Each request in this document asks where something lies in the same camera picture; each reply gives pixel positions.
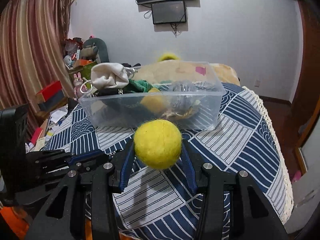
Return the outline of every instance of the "pink bunny doll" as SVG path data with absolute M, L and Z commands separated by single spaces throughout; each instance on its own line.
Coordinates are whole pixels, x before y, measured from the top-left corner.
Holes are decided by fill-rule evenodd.
M 73 85 L 75 86 L 75 89 L 74 89 L 75 96 L 76 96 L 76 98 L 80 98 L 83 95 L 83 93 L 80 91 L 81 85 L 83 84 L 83 79 L 81 78 L 80 72 L 78 72 L 78 75 L 73 74 L 73 76 L 75 78 L 73 80 Z M 85 85 L 83 86 L 82 91 L 83 92 L 87 91 L 87 87 Z

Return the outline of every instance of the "bolt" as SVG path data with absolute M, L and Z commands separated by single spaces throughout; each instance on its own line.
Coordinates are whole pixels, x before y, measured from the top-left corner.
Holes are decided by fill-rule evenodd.
M 111 169 L 112 168 L 112 163 L 105 163 L 103 165 L 103 168 L 105 168 L 106 170 Z
M 239 171 L 241 177 L 247 177 L 248 173 L 246 171 Z
M 76 171 L 69 171 L 69 172 L 68 172 L 68 176 L 69 176 L 69 177 L 74 177 L 76 174 L 77 174 Z
M 205 168 L 205 169 L 207 169 L 207 170 L 210 170 L 210 169 L 212 169 L 212 164 L 211 163 L 205 163 L 205 164 L 203 164 L 203 167 Z

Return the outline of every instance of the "blue and white patterned tablecloth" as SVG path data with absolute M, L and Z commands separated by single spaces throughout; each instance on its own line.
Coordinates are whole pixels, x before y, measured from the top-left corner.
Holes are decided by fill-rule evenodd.
M 246 170 L 272 204 L 282 222 L 292 211 L 287 168 L 270 120 L 260 99 L 247 89 L 223 84 L 218 125 L 214 130 L 184 130 L 195 151 L 223 171 Z M 199 116 L 199 122 L 205 118 Z M 95 129 L 78 105 L 63 121 L 44 149 L 64 149 L 77 155 L 95 149 L 110 153 L 123 149 L 133 129 Z M 181 162 L 158 171 L 135 161 L 128 187 L 114 194 L 119 231 L 138 239 L 193 239 L 202 195 L 188 188 Z M 229 193 L 225 192 L 223 239 L 229 232 Z M 90 217 L 90 207 L 86 213 Z

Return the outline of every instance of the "clear plastic bin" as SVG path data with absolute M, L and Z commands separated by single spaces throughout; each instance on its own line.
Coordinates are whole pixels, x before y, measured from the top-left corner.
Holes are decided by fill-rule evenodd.
M 84 95 L 79 102 L 94 127 L 135 128 L 159 118 L 175 123 L 180 129 L 213 129 L 217 125 L 225 89 L 210 64 L 158 62 L 142 66 L 133 79 L 147 80 L 160 92 Z M 180 83 L 185 84 L 184 88 L 192 87 L 191 91 L 172 91 Z

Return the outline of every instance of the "electrical socket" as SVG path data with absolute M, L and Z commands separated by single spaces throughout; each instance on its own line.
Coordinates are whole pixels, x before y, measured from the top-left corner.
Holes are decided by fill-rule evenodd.
M 257 80 L 257 79 L 256 79 L 256 80 L 254 81 L 254 86 L 255 86 L 255 87 L 259 87 L 259 86 L 260 86 L 260 80 Z

